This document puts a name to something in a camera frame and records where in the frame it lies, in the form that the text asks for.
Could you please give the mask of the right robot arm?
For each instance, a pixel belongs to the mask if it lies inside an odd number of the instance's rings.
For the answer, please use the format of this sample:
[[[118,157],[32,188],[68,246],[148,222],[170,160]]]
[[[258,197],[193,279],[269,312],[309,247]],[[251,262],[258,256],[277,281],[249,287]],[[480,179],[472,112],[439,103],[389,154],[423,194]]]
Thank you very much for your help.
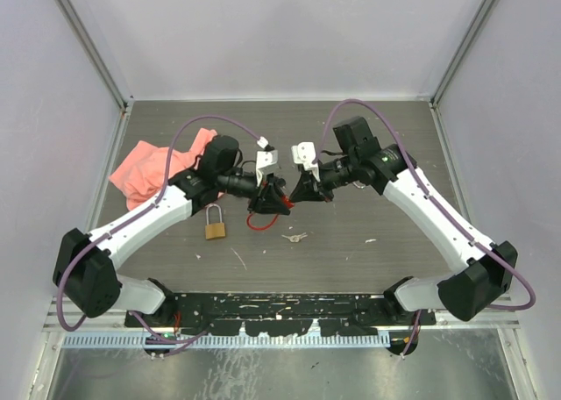
[[[430,184],[415,160],[398,145],[381,147],[365,118],[333,128],[340,157],[321,162],[311,142],[291,148],[300,179],[289,199],[330,202],[334,190],[355,182],[372,187],[400,208],[443,256],[448,275],[405,277],[386,289],[384,312],[402,325],[418,310],[445,309],[469,321],[510,287],[518,253],[511,243],[493,242],[469,224]]]

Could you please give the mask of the large brass padlock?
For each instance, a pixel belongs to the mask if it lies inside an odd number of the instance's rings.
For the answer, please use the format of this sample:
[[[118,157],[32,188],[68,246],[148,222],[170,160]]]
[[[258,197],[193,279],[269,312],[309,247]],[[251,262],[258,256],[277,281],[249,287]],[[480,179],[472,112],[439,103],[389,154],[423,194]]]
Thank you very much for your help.
[[[217,211],[218,220],[216,222],[211,221],[210,213],[213,210]],[[206,240],[223,239],[226,237],[226,228],[224,223],[223,211],[218,204],[209,204],[206,207],[205,218],[206,218],[206,226],[205,226]]]

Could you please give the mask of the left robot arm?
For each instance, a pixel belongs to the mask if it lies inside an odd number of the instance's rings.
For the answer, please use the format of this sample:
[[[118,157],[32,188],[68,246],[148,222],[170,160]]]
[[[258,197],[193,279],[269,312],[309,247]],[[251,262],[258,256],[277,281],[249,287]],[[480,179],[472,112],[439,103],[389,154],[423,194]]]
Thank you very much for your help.
[[[73,229],[61,241],[53,283],[87,318],[112,308],[143,313],[156,326],[175,316],[171,292],[154,279],[139,280],[118,274],[143,245],[167,228],[187,220],[213,204],[221,194],[242,197],[251,213],[287,215],[283,180],[275,175],[277,150],[257,152],[255,169],[238,162],[236,139],[216,136],[191,168],[167,180],[148,201],[121,218],[88,233]]]

